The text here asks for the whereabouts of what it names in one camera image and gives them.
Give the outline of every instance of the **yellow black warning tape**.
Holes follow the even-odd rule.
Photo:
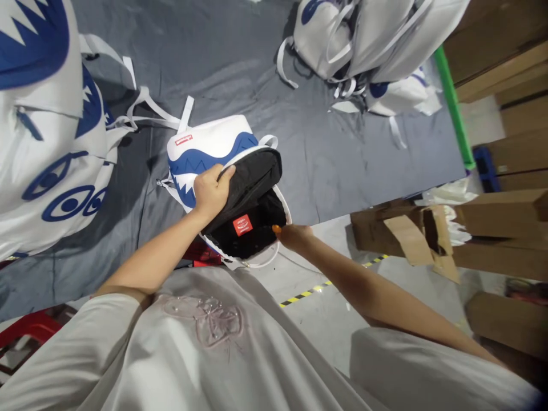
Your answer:
[[[389,257],[389,255],[383,254],[383,255],[369,261],[368,263],[365,263],[365,264],[362,264],[362,265],[364,267],[371,267],[373,264],[380,263],[381,261],[383,261],[384,259],[387,259],[388,257]],[[308,297],[309,295],[312,295],[315,292],[321,291],[322,289],[324,289],[325,287],[327,287],[329,285],[333,285],[333,283],[331,281],[326,281],[326,282],[324,282],[320,285],[312,287],[310,290],[305,291],[303,293],[300,293],[300,294],[296,295],[295,297],[291,297],[290,299],[285,300],[283,303],[280,303],[280,307],[284,308],[284,307],[287,307],[289,304],[296,303],[297,301],[302,300],[304,297]]]

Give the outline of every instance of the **blue crate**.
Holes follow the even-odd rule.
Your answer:
[[[501,185],[497,178],[497,169],[493,164],[491,153],[485,146],[475,147],[473,150],[474,160],[479,173],[479,179],[485,192],[499,192]]]

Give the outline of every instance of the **person's left hand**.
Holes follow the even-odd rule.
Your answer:
[[[236,166],[228,167],[217,182],[222,169],[221,164],[216,164],[194,180],[196,207],[192,212],[203,218],[206,224],[209,224],[227,203],[229,182],[236,172]]]

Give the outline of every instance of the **black backpack lining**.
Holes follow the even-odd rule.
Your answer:
[[[281,178],[281,157],[273,148],[262,148],[235,166],[227,203],[202,234],[225,254],[248,259],[276,241],[274,224],[283,227],[287,223],[284,207],[272,189]],[[253,228],[238,236],[233,222],[244,215]]]

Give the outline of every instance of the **white shirt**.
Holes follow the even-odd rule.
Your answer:
[[[505,410],[537,392],[498,365],[398,331],[352,337],[349,380],[241,269],[182,269],[144,312],[87,302],[0,389],[0,410]]]

